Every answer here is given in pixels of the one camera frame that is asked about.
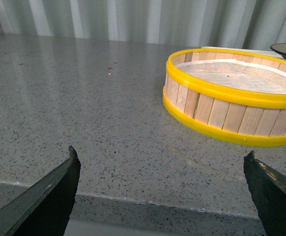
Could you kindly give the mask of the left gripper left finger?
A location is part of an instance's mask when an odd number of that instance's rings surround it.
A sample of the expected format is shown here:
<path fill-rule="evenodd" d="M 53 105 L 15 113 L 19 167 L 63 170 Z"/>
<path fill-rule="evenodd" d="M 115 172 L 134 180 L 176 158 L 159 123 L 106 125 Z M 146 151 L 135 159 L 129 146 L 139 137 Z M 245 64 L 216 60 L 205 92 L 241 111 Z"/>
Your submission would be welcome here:
<path fill-rule="evenodd" d="M 72 212 L 81 163 L 69 158 L 0 209 L 0 236 L 62 236 Z"/>

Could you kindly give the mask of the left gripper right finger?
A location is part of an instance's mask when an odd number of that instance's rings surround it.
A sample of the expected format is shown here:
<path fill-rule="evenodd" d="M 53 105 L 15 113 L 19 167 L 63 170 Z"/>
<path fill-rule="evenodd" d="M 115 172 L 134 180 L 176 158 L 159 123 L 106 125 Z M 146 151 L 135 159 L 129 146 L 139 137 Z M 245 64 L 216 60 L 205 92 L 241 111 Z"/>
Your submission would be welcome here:
<path fill-rule="evenodd" d="M 258 217 L 268 236 L 286 236 L 286 176 L 258 160 L 244 157 L 244 174 Z"/>

